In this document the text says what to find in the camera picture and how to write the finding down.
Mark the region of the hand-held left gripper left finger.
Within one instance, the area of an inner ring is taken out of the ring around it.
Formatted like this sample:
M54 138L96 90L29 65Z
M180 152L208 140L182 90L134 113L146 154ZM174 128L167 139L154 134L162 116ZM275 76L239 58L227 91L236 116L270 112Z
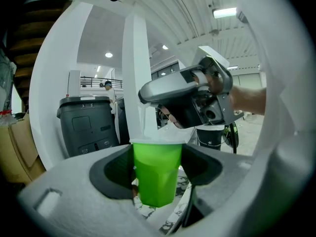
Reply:
M118 146L59 162L24 188L17 200L34 223L56 237L160 237L162 234L136 211L132 191L125 199L112 199L91 183L97 162L132 152Z

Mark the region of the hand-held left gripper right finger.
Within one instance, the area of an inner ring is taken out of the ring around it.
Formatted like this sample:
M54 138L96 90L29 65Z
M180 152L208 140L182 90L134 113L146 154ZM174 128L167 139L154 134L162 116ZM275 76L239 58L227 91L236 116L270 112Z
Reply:
M283 141L257 157L184 145L192 184L181 237L255 237L289 227L307 185L307 148Z

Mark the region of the person's right hand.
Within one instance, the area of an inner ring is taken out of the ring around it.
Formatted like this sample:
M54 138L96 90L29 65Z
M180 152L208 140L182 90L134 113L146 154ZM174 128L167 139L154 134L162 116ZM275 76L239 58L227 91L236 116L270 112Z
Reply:
M224 89L224 84L221 78L205 74L205 77L207 79L209 90L212 94L220 94Z

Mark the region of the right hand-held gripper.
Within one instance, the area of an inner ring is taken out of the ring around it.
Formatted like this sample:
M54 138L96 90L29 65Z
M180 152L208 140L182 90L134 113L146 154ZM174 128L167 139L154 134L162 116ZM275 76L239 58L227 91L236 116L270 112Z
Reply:
M235 113L229 98L233 87L233 77L227 69L229 62L209 46L197 48L194 62L197 65L144 84L138 92L140 102L166 107L183 128L204 123L230 125L242 118L244 113ZM205 74L222 79L224 89L220 94L210 92ZM197 99L176 98L197 89Z

